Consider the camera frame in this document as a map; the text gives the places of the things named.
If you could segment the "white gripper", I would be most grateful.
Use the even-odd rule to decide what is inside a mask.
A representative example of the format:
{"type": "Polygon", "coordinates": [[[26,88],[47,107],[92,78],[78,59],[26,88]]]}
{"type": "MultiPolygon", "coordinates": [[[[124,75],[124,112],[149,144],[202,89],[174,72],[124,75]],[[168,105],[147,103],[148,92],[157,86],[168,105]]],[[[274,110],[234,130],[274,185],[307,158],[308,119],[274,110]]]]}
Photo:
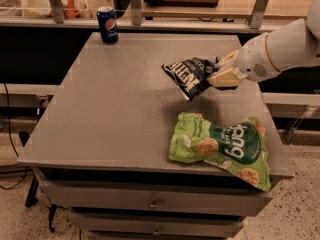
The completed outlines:
{"type": "Polygon", "coordinates": [[[277,77],[280,71],[269,58],[267,37],[263,33],[222,58],[216,64],[219,71],[207,78],[208,83],[217,89],[228,89],[237,88],[246,78],[262,82],[277,77]]]}

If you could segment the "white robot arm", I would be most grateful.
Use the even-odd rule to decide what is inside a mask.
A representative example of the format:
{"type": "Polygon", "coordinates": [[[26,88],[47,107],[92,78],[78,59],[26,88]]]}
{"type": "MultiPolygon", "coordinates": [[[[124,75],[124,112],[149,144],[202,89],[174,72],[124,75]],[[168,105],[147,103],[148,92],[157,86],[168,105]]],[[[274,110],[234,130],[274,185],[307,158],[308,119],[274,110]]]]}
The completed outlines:
{"type": "Polygon", "coordinates": [[[238,87],[244,79],[262,82],[297,67],[320,65],[320,0],[313,0],[306,19],[298,19],[247,41],[218,62],[207,77],[214,88],[238,87]]]}

